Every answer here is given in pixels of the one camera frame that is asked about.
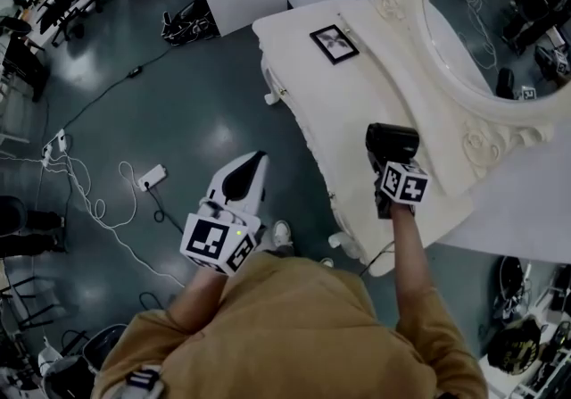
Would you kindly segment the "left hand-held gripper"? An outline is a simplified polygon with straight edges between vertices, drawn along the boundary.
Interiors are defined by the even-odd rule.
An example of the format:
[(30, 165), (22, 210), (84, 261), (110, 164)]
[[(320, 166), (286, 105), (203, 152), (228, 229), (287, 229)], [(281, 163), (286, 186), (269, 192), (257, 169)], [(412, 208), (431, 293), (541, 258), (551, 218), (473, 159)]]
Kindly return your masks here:
[(209, 198), (186, 218), (180, 253), (200, 267), (234, 276), (266, 229), (255, 214), (265, 197), (268, 168), (269, 157), (262, 151), (243, 154), (220, 168), (207, 189)]

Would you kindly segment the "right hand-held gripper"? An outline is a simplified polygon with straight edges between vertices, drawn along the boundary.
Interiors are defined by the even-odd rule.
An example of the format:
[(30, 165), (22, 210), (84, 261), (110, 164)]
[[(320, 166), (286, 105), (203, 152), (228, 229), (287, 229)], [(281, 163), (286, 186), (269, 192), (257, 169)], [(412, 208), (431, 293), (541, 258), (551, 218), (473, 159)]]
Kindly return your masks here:
[(415, 214), (429, 187), (429, 175), (422, 170), (413, 157), (402, 155), (394, 157), (373, 156), (375, 181), (375, 203), (377, 217), (390, 219), (393, 204), (403, 204)]

